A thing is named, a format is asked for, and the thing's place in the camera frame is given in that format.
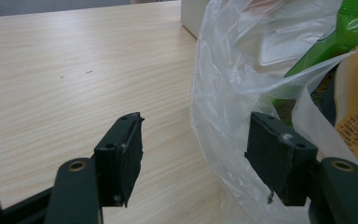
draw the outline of plastic bag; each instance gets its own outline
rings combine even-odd
[[[299,99],[296,130],[321,151],[358,163],[310,99],[347,55],[283,77],[336,20],[338,0],[211,0],[202,23],[191,94],[191,125],[224,188],[223,223],[310,223],[308,207],[268,204],[269,189],[243,154],[250,114],[277,117],[272,98]]]

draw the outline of white plastic bag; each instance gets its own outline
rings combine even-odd
[[[310,99],[310,91],[347,55],[282,77],[334,26],[340,4],[211,0],[207,6],[196,55],[191,125],[225,190],[223,223],[310,223],[307,206],[286,207],[276,196],[268,204],[268,187],[243,156],[251,112],[277,117],[271,97],[299,99],[295,128],[322,156],[358,163]]]

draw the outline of wood grain surface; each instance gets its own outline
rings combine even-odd
[[[0,17],[0,202],[52,186],[140,111],[142,171],[104,223],[220,223],[220,187],[189,121],[196,39],[180,2]]]

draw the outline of table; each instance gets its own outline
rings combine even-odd
[[[190,128],[196,39],[180,2],[0,17],[0,202],[52,186],[140,111],[142,170],[105,223],[219,223],[220,187]]]

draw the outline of green package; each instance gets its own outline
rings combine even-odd
[[[285,75],[290,77],[317,63],[349,52],[358,45],[358,0],[344,0],[336,27],[322,36]]]

